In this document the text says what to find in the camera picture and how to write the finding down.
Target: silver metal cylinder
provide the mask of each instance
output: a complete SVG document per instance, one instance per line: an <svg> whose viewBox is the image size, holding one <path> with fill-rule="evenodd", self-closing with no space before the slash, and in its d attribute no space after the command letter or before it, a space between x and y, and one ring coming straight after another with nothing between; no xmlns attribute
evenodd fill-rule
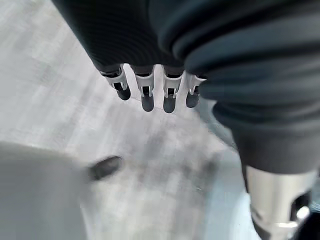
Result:
<svg viewBox="0 0 320 240"><path fill-rule="evenodd" d="M295 200L308 193L317 180L318 170L301 174L275 174L246 167L251 198L252 220L269 234L268 240L288 240L310 214L309 206L300 206L292 219Z"/></svg>

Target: concrete floor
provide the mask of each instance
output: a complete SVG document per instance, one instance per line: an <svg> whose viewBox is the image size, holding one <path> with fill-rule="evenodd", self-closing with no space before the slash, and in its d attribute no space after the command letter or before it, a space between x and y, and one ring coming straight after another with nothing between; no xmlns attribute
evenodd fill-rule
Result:
<svg viewBox="0 0 320 240"><path fill-rule="evenodd" d="M184 84L176 110L165 113L157 66L155 108L144 112L125 65L132 96L121 101L45 0L0 0L0 53L0 141L88 164L124 158L122 170L96 186L105 239L241 239L226 237L244 194L238 156L185 106ZM235 226L252 231L246 221Z"/></svg>

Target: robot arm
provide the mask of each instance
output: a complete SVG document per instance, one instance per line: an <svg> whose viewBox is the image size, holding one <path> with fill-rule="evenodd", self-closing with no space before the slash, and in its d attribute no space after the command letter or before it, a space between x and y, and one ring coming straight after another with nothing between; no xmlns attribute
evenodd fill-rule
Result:
<svg viewBox="0 0 320 240"><path fill-rule="evenodd" d="M320 167L319 1L53 2L101 72L183 62L205 75L199 94L232 132L257 232L291 238Z"/></svg>

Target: black fingertip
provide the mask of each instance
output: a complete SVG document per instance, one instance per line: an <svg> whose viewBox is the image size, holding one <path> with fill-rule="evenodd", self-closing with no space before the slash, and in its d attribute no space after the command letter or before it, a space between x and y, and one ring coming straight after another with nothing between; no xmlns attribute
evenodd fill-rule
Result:
<svg viewBox="0 0 320 240"><path fill-rule="evenodd" d="M163 99L163 110L170 114L172 113L176 108L176 99L173 98L172 95L169 95L169 97L164 97Z"/></svg>
<svg viewBox="0 0 320 240"><path fill-rule="evenodd" d="M195 106L197 106L198 102L199 102L199 94L196 92L194 94L191 94L188 91L188 95L186 96L186 99L185 99L186 106L192 109Z"/></svg>
<svg viewBox="0 0 320 240"><path fill-rule="evenodd" d="M119 90L116 92L118 93L119 98L121 98L124 101L128 100L131 97L131 91L129 86L127 86L125 90Z"/></svg>
<svg viewBox="0 0 320 240"><path fill-rule="evenodd" d="M151 112L155 107L154 96L142 96L141 103L143 110Z"/></svg>

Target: black object on floor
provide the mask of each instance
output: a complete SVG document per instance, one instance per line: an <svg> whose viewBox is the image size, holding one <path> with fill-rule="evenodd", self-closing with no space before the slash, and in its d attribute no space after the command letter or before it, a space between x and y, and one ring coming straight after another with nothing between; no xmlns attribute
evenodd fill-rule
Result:
<svg viewBox="0 0 320 240"><path fill-rule="evenodd" d="M89 168L90 175L94 181L99 181L112 175L120 169L122 158L119 156L109 156Z"/></svg>

